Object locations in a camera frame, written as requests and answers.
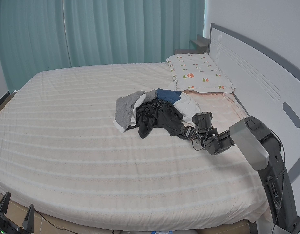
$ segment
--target bed frame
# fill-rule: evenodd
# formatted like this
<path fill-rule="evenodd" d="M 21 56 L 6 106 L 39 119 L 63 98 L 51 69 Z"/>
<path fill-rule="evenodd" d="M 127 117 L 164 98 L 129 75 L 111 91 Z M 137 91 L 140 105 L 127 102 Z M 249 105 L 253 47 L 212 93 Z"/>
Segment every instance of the bed frame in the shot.
<path fill-rule="evenodd" d="M 300 69 L 243 35 L 211 23 L 208 54 L 236 87 L 248 115 L 274 130 L 286 151 L 291 183 L 300 175 Z M 270 224 L 257 221 L 258 233 Z"/>

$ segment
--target mattress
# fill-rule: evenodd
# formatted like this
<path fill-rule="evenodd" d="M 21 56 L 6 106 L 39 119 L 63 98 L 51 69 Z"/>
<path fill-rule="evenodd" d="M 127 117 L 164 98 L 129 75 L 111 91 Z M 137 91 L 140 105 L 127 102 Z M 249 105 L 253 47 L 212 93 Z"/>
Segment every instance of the mattress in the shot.
<path fill-rule="evenodd" d="M 77 224 L 128 231 L 201 229 L 247 218 L 268 202 L 233 146 L 212 156 L 153 129 L 121 134 L 115 101 L 166 88 L 165 63 L 101 65 L 35 75 L 0 112 L 0 192 Z M 218 132 L 246 114 L 232 94 L 188 92 Z"/>

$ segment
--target white pillow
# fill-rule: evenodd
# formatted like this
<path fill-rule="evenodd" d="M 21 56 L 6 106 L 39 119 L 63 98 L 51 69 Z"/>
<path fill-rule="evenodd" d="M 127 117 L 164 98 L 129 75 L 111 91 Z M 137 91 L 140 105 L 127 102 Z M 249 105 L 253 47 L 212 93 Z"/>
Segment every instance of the white pillow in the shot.
<path fill-rule="evenodd" d="M 177 91 L 232 93 L 233 84 L 208 54 L 181 54 L 166 59 Z"/>

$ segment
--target light through curtain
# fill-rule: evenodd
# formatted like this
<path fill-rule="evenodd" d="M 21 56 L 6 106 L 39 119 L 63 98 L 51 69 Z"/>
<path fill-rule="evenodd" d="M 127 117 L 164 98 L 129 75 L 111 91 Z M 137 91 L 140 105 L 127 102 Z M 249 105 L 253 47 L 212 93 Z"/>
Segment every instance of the light through curtain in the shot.
<path fill-rule="evenodd" d="M 0 60 L 14 91 L 44 70 L 165 61 L 203 23 L 204 0 L 0 0 Z"/>

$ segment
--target bed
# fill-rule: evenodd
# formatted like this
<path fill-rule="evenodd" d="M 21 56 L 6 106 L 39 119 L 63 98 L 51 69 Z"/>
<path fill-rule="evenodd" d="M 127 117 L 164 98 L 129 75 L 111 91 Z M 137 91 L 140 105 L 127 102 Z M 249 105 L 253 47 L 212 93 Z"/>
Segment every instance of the bed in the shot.
<path fill-rule="evenodd" d="M 212 123 L 219 132 L 248 112 L 283 139 L 285 131 L 280 130 L 277 117 L 253 100 L 256 96 L 266 99 L 271 108 L 274 103 L 282 106 L 275 80 L 283 78 L 266 69 L 266 63 L 272 69 L 280 64 L 242 40 L 225 28 L 211 26 L 209 55 L 229 75 L 236 97 L 188 94 L 203 111 L 213 113 Z M 289 75 L 287 79 L 296 79 Z M 154 129 L 141 139 L 138 129 L 121 134 L 114 127 L 118 97 L 166 88 L 171 81 L 166 63 L 37 74 L 0 112 L 0 193 L 10 191 L 15 202 L 32 203 L 45 214 L 110 230 L 203 229 L 242 219 L 255 222 L 262 215 L 268 218 L 258 174 L 236 146 L 211 156 L 195 151 L 190 142 L 170 137 L 164 129 Z M 300 89 L 296 81 L 292 86 Z M 286 93 L 283 98 L 300 116 L 295 99 Z M 292 135 L 300 136 L 292 112 L 276 110 Z M 294 162 L 288 169 L 294 168 Z"/>

